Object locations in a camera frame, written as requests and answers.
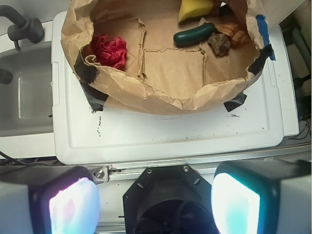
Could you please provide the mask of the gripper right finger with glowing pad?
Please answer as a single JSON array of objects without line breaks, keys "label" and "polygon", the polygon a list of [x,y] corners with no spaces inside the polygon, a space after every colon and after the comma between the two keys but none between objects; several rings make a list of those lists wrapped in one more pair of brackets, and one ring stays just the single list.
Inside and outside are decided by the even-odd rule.
[{"label": "gripper right finger with glowing pad", "polygon": [[218,165],[211,206],[222,234],[310,234],[312,164],[233,160]]}]

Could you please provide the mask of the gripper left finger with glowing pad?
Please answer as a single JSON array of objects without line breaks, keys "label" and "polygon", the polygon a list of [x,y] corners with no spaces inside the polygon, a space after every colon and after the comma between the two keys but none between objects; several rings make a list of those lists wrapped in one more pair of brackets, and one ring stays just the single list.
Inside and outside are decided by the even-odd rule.
[{"label": "gripper left finger with glowing pad", "polygon": [[100,197],[83,166],[2,166],[2,234],[93,234]]}]

